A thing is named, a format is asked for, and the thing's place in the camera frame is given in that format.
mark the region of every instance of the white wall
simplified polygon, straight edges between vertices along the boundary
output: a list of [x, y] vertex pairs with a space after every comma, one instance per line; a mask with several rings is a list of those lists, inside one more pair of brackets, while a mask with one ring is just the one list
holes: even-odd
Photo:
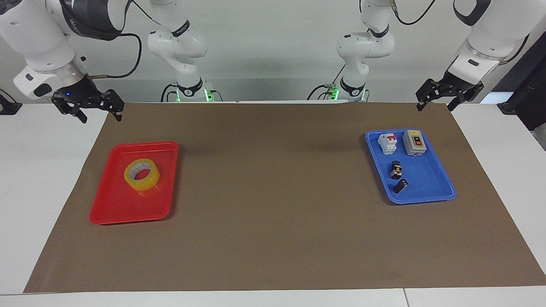
[[[147, 0], [136, 1], [151, 13]], [[414, 20], [428, 3], [399, 1], [402, 19]], [[192, 26], [210, 42], [209, 54], [197, 61], [201, 74], [213, 81], [226, 100], [305, 99], [315, 86], [331, 82], [343, 65], [336, 53], [337, 39], [366, 31], [357, 0], [186, 0], [183, 5]], [[135, 6], [130, 8], [125, 32], [135, 32], [146, 42], [154, 29], [157, 25]], [[367, 62], [371, 101], [415, 101], [414, 93], [423, 81], [442, 77], [470, 28], [453, 14], [452, 1], [437, 1], [415, 26], [403, 26], [393, 16], [391, 31], [396, 38], [393, 54]], [[536, 38], [533, 35], [528, 46]], [[24, 60], [0, 42], [0, 87], [29, 102], [11, 81], [25, 66]], [[87, 57], [90, 74], [125, 73], [138, 51], [134, 38], [128, 37], [112, 42], [71, 37], [70, 42]], [[488, 76], [485, 92], [508, 70], [506, 65]], [[132, 76], [97, 84], [101, 90], [114, 88], [126, 101], [136, 102], [159, 100], [164, 85], [173, 81], [169, 66], [145, 46], [143, 61]]]

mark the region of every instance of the red tray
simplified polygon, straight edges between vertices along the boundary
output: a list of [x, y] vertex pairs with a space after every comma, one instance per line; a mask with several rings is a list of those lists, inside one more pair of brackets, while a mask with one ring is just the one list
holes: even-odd
[[[89, 214], [93, 224], [105, 225], [160, 220], [171, 208], [179, 147], [172, 141], [122, 144], [110, 151]], [[159, 182], [152, 190], [132, 189], [123, 173], [137, 159], [154, 161]]]

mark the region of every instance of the white circuit breaker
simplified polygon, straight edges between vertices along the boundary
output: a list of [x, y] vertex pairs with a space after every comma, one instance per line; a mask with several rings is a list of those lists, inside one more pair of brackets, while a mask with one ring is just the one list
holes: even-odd
[[396, 143], [398, 143], [398, 140], [394, 133], [381, 134], [377, 141], [385, 155], [392, 155], [396, 151]]

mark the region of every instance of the plastic tray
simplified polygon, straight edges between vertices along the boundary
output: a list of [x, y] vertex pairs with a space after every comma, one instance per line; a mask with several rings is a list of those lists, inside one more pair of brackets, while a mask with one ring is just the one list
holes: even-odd
[[[447, 175], [440, 159], [434, 152], [434, 148], [421, 131], [427, 151], [418, 157], [406, 154], [403, 143], [403, 134], [406, 130], [419, 130], [414, 128], [369, 131], [365, 138], [370, 148], [373, 160], [383, 182], [383, 187], [389, 199], [398, 205], [441, 202], [454, 199], [457, 195], [449, 176]], [[383, 133], [394, 133], [398, 139], [397, 149], [392, 155], [384, 155], [381, 146], [377, 142]], [[398, 160], [402, 165], [402, 178], [409, 185], [400, 193], [394, 193], [393, 187], [399, 180], [390, 177], [391, 163]]]
[[[110, 151], [89, 219], [98, 225], [160, 220], [173, 197], [179, 146], [175, 142], [123, 144]], [[132, 189], [123, 177], [133, 161], [147, 158], [159, 169], [159, 182], [146, 192]]]

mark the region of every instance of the brown paper mat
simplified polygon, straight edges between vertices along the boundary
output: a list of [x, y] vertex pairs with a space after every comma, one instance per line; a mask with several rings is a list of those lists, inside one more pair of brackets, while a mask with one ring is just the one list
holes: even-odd
[[[456, 200], [384, 195], [363, 134], [409, 127]], [[158, 140], [183, 145], [169, 218], [91, 224], [112, 147]], [[129, 104], [123, 122], [108, 117], [25, 292], [527, 285], [546, 276], [445, 105]]]

